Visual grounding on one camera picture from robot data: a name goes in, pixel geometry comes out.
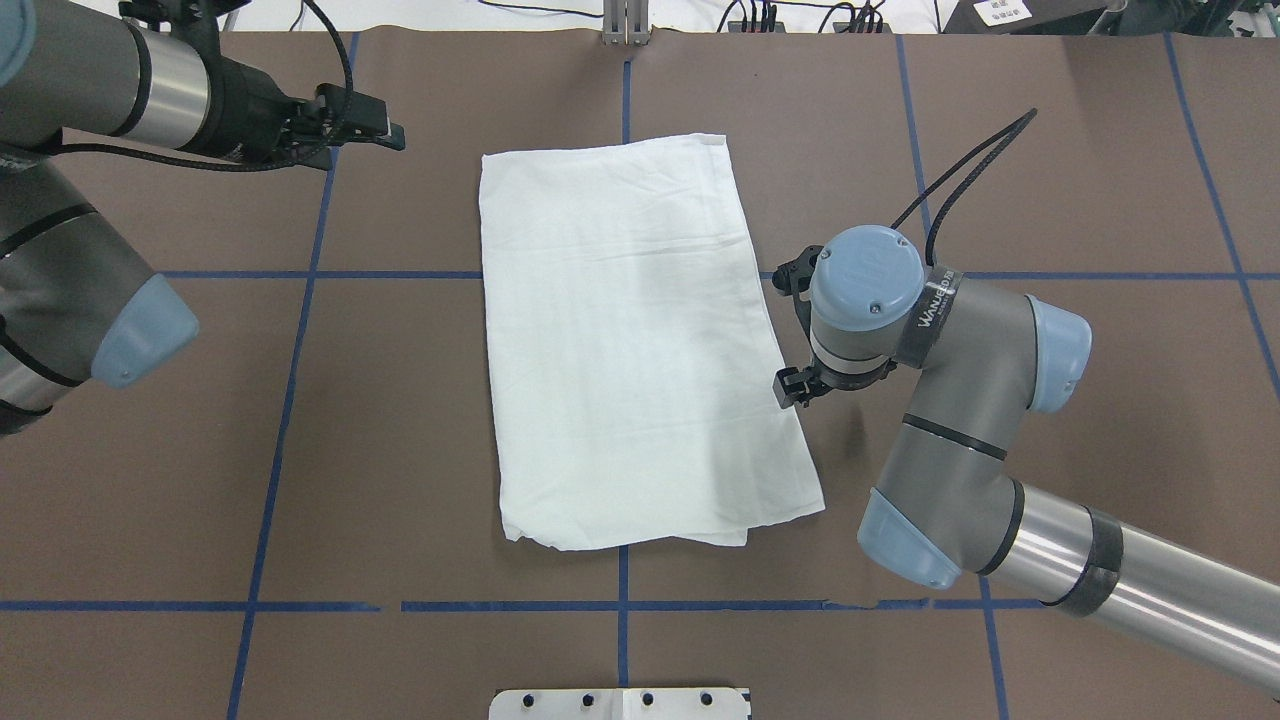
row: light blue cap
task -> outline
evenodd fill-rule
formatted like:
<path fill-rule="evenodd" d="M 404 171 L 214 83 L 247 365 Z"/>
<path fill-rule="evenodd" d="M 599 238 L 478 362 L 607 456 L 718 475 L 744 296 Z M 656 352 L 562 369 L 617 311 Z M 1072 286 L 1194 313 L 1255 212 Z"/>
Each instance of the light blue cap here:
<path fill-rule="evenodd" d="M 960 577 L 960 566 L 876 488 L 858 528 L 858 544 L 868 557 L 913 583 L 946 589 Z"/>
<path fill-rule="evenodd" d="M 155 274 L 115 316 L 93 356 L 93 377 L 116 389 L 133 384 L 196 340 L 200 320 Z"/>
<path fill-rule="evenodd" d="M 883 328 L 908 314 L 924 288 L 924 268 L 902 233 L 858 225 L 837 234 L 818 256 L 813 311 L 847 332 Z"/>
<path fill-rule="evenodd" d="M 1057 413 L 1084 377 L 1093 347 L 1089 322 L 1028 295 L 1036 315 L 1036 393 L 1030 409 Z"/>
<path fill-rule="evenodd" d="M 0 87 L 27 63 L 36 44 L 36 6 L 32 0 L 0 0 Z"/>

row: robotic arm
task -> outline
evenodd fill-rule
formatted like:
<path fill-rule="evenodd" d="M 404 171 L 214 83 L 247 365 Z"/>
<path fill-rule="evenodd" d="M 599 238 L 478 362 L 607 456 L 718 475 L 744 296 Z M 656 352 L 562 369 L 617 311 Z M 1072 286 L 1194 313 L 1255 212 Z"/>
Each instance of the robotic arm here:
<path fill-rule="evenodd" d="M 920 370 L 858 530 L 873 560 L 933 588 L 988 575 L 1280 696 L 1280 587 L 1002 473 L 1027 411 L 1059 410 L 1080 380 L 1083 318 L 942 265 L 925 277 L 881 225 L 806 249 L 773 284 L 813 348 L 778 372 L 783 407 Z"/>
<path fill-rule="evenodd" d="M 133 0 L 148 29 L 69 0 L 0 0 L 0 434 L 88 378 L 132 384 L 196 337 L 198 323 L 47 160 L 93 150 L 221 172 L 328 169 L 328 146 L 404 149 L 381 100 L 346 85 L 284 95 L 224 58 L 216 18 L 248 0 Z M 168 23 L 168 35 L 157 32 Z M 63 128 L 227 161 L 64 145 Z"/>

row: white cloth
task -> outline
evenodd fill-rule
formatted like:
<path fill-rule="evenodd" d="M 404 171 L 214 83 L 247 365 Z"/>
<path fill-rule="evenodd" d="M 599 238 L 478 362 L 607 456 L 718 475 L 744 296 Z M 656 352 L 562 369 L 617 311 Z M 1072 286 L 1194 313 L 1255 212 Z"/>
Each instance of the white cloth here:
<path fill-rule="evenodd" d="M 484 158 L 508 539 L 744 544 L 823 509 L 723 136 Z"/>

